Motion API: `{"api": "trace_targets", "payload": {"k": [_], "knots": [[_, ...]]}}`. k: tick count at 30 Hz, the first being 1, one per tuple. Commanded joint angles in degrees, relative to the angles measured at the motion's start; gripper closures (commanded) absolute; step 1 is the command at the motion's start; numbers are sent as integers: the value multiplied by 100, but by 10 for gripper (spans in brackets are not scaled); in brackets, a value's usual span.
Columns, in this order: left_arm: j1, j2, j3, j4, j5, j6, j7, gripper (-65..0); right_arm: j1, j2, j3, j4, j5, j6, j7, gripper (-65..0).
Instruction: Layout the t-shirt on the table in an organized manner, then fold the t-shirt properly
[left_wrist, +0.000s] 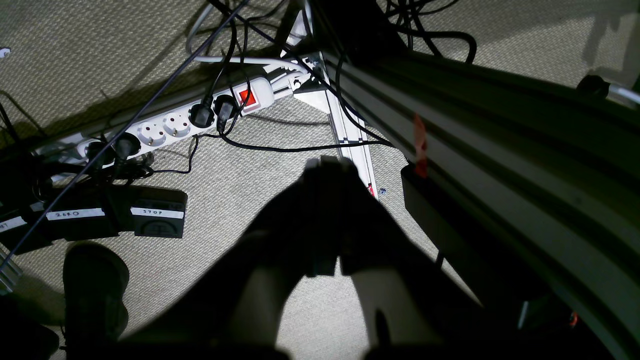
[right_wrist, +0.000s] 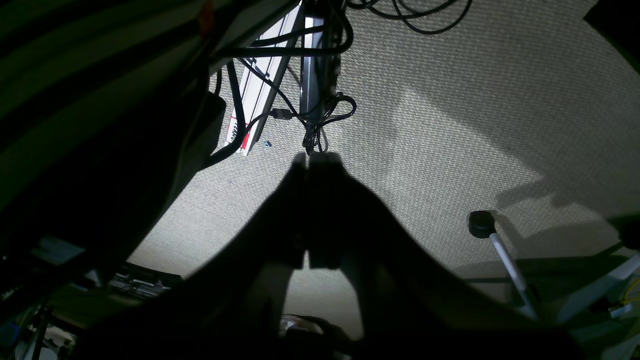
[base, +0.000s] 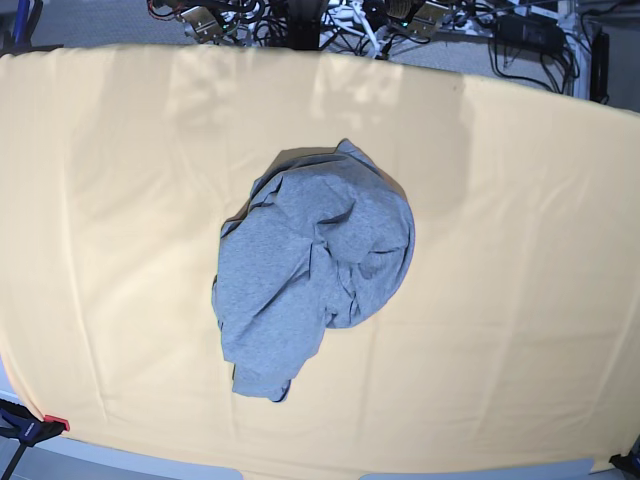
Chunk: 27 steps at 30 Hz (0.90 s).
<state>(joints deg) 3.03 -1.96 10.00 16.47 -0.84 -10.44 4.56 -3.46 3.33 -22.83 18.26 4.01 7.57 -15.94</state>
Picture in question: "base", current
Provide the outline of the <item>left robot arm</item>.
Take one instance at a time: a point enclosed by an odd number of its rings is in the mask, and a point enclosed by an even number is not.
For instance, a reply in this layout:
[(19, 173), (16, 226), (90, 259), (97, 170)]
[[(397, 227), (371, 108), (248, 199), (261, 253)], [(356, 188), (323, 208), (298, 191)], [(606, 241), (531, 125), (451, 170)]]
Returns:
[(420, 41), (430, 40), (453, 12), (452, 1), (388, 0), (385, 7), (392, 29)]

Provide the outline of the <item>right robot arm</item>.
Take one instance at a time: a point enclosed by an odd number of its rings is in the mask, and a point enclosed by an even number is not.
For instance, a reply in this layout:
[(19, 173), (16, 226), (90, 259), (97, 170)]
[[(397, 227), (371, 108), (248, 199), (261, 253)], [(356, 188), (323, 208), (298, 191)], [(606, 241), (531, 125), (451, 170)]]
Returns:
[(187, 37), (200, 44), (223, 44), (236, 40), (238, 22), (234, 13), (222, 13), (213, 7), (192, 5), (186, 1), (146, 2), (151, 17), (160, 21), (176, 20)]

